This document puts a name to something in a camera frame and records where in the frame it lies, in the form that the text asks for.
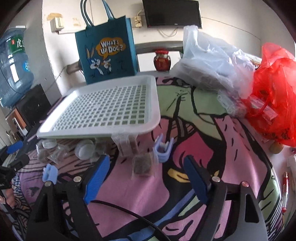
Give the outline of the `teal Bugs Bunny tote bag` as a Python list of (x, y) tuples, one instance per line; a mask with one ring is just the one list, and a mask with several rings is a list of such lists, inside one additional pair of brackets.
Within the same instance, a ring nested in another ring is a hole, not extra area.
[(75, 33), (86, 84), (136, 75), (138, 63), (130, 18), (115, 18), (103, 1), (108, 21), (96, 26), (87, 14), (86, 3), (80, 2), (86, 29)]

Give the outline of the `clear round lid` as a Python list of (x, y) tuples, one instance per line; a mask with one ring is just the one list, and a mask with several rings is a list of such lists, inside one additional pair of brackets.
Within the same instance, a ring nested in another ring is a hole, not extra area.
[(90, 159), (95, 151), (95, 145), (92, 140), (82, 140), (75, 147), (74, 154), (80, 160)]

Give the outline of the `blue clip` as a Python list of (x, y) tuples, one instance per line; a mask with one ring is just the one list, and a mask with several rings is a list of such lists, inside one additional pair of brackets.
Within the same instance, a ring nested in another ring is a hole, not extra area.
[(152, 148), (154, 156), (157, 158), (157, 161), (159, 163), (165, 163), (166, 161), (168, 161), (174, 144), (173, 138), (171, 138), (167, 142), (163, 142), (163, 137), (164, 136), (162, 133), (157, 136)]
[(58, 178), (58, 169), (51, 164), (47, 164), (43, 168), (43, 175), (42, 175), (42, 181), (46, 183), (47, 181), (51, 181), (54, 185), (57, 184), (57, 178)]

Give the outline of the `black speaker box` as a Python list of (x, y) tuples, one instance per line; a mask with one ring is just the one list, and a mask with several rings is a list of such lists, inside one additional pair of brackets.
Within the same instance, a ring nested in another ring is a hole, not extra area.
[(40, 84), (30, 89), (16, 103), (16, 109), (29, 128), (38, 123), (50, 107), (51, 104)]

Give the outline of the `tea packet brown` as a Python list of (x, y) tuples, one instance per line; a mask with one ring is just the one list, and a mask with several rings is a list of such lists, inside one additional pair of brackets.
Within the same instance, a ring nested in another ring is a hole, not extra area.
[(152, 152), (135, 155), (132, 159), (132, 178), (153, 176), (154, 164)]

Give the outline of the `blue water jug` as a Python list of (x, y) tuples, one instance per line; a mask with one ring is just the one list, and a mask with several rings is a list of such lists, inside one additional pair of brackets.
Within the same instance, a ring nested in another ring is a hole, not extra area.
[(1, 106), (13, 107), (31, 88), (34, 75), (23, 41), (25, 27), (10, 28), (1, 37)]

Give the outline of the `red jar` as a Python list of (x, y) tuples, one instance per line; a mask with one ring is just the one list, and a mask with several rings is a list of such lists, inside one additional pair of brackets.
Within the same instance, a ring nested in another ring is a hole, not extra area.
[(156, 50), (154, 57), (154, 67), (156, 71), (168, 72), (171, 68), (171, 58), (168, 50)]

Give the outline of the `red pen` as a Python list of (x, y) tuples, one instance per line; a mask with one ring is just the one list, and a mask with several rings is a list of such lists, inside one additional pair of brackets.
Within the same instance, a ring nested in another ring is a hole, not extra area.
[(282, 213), (287, 211), (287, 202), (288, 202), (288, 195), (289, 195), (289, 182), (290, 178), (287, 172), (284, 172), (283, 179), (282, 179)]

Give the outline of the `clear plastic bag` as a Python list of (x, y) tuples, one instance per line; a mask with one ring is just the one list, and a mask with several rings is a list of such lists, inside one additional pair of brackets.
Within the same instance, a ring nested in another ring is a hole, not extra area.
[(183, 56), (170, 75), (199, 89), (216, 92), (217, 99), (231, 116), (244, 117), (243, 99), (252, 93), (255, 67), (234, 45), (201, 32), (197, 26), (183, 30)]

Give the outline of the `red plastic bag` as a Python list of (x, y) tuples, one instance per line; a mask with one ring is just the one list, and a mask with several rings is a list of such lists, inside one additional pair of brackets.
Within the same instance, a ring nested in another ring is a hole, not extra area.
[(266, 139), (295, 147), (295, 57), (273, 43), (262, 46), (262, 62), (244, 99), (251, 126)]

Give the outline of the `white perforated plastic tray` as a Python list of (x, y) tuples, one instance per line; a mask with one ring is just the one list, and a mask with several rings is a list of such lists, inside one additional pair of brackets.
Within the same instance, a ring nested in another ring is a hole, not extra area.
[(156, 78), (137, 75), (74, 90), (41, 124), (37, 137), (137, 136), (152, 131), (160, 120)]

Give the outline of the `black wall television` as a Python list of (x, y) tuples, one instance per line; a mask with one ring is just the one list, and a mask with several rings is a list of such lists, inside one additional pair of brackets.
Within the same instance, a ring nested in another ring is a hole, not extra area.
[(148, 28), (184, 27), (202, 28), (198, 1), (143, 1)]

